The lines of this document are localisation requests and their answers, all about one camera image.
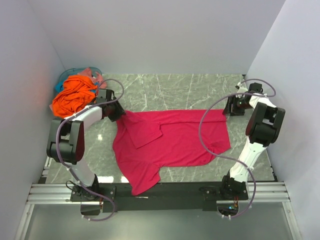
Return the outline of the red t shirt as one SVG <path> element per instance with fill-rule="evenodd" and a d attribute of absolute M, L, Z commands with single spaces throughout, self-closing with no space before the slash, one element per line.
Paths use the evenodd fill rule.
<path fill-rule="evenodd" d="M 203 166 L 231 147 L 221 109 L 127 111 L 116 125 L 115 159 L 134 196 L 160 181 L 160 168 Z"/>

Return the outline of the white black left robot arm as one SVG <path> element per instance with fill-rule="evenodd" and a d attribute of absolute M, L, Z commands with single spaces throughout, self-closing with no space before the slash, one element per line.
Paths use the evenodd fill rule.
<path fill-rule="evenodd" d="M 102 194 L 97 175 L 84 160 L 85 131 L 104 118 L 115 122 L 125 114 L 115 92 L 100 88 L 95 100 L 80 112 L 51 121 L 46 154 L 70 171 L 74 178 L 71 189 L 74 196 L 94 201 Z"/>

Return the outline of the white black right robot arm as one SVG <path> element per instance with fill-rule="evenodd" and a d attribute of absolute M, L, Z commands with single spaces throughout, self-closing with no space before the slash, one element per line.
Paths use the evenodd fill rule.
<path fill-rule="evenodd" d="M 236 86 L 237 94 L 229 96 L 223 115 L 243 116 L 245 110 L 253 109 L 245 129 L 246 142 L 238 160 L 222 178 L 219 193 L 222 198 L 230 200 L 244 194 L 249 172 L 257 159 L 279 134 L 286 110 L 274 105 L 263 93 L 262 84 L 254 82 L 244 87 L 242 82 Z"/>

